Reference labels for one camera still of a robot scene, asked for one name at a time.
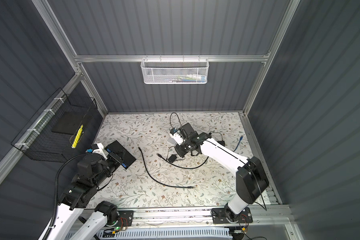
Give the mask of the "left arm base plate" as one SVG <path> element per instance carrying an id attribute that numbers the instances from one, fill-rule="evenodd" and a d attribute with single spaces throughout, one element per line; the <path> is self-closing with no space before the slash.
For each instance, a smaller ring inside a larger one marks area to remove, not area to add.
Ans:
<path id="1" fill-rule="evenodd" d="M 88 219 L 94 222 L 97 227 L 109 227 L 120 230 L 121 228 L 131 227 L 134 219 L 133 211 L 94 211 Z"/>

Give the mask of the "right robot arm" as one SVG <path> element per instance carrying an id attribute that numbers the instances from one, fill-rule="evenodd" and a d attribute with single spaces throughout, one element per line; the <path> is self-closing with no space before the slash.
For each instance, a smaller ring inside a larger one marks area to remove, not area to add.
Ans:
<path id="1" fill-rule="evenodd" d="M 217 161 L 235 176 L 236 194 L 224 208 L 229 222 L 238 222 L 243 210 L 269 187 L 269 179 L 258 158 L 249 159 L 227 149 L 211 134 L 198 134 L 189 123 L 172 128 L 170 136 L 176 142 L 175 150 L 180 157 L 196 151 Z"/>

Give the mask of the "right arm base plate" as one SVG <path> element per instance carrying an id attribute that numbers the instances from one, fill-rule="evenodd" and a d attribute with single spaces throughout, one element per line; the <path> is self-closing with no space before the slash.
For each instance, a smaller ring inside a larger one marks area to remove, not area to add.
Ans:
<path id="1" fill-rule="evenodd" d="M 250 224 L 253 222 L 251 210 L 247 207 L 239 214 L 234 214 L 228 208 L 211 209 L 213 223 L 218 224 Z"/>

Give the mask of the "small black power adapter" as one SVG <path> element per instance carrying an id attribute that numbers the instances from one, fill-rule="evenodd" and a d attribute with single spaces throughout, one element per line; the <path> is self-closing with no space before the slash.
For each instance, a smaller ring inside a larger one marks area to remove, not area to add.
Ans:
<path id="1" fill-rule="evenodd" d="M 178 159 L 177 155 L 173 154 L 170 157 L 168 157 L 167 161 L 172 164 L 175 161 L 177 161 L 177 159 Z"/>

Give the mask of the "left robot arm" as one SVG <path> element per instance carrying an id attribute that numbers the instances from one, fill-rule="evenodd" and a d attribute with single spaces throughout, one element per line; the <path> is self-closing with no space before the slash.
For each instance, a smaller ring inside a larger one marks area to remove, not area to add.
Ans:
<path id="1" fill-rule="evenodd" d="M 78 173 L 66 189 L 59 194 L 59 177 L 62 170 L 71 161 L 79 159 Z M 99 191 L 100 184 L 113 176 L 120 162 L 112 157 L 100 154 L 83 154 L 72 157 L 61 166 L 55 177 L 54 206 L 51 219 L 42 234 L 41 240 L 63 240 L 75 221 L 80 217 L 89 201 Z M 103 201 L 95 207 L 94 212 L 84 225 L 71 237 L 73 240 L 90 240 L 103 227 L 113 229 L 122 224 L 117 206 Z"/>

